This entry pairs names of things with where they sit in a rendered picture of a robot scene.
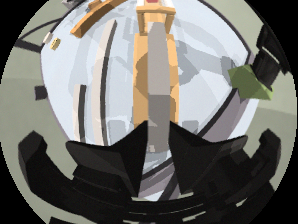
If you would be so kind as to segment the white short cylinder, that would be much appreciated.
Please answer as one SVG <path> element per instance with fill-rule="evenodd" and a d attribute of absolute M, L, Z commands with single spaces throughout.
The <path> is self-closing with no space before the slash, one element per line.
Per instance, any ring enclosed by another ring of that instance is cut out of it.
<path fill-rule="evenodd" d="M 45 37 L 46 41 L 44 40 L 43 43 L 48 44 L 50 42 L 50 40 L 52 39 L 52 37 L 53 37 L 52 33 L 47 34 L 47 36 Z"/>

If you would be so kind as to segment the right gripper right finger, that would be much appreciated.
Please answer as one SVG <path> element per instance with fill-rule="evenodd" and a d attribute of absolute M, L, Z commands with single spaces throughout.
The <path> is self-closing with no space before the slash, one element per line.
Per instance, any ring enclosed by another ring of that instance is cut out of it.
<path fill-rule="evenodd" d="M 218 159 L 243 149 L 247 140 L 247 135 L 241 135 L 213 143 L 170 121 L 168 145 L 180 194 L 192 193 Z"/>

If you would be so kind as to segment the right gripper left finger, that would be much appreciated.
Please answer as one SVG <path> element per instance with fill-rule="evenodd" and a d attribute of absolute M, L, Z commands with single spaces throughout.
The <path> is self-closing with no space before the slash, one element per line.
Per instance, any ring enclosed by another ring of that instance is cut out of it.
<path fill-rule="evenodd" d="M 126 187 L 138 198 L 148 143 L 148 120 L 111 146 L 70 140 L 66 149 L 83 166 L 119 175 Z"/>

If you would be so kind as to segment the beige roll of tape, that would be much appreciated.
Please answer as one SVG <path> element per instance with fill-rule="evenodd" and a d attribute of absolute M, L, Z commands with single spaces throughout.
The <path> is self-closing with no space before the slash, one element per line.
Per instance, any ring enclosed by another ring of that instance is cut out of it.
<path fill-rule="evenodd" d="M 59 38 L 55 38 L 50 46 L 50 49 L 56 50 L 56 48 L 59 46 L 60 42 L 61 42 L 61 40 Z"/>

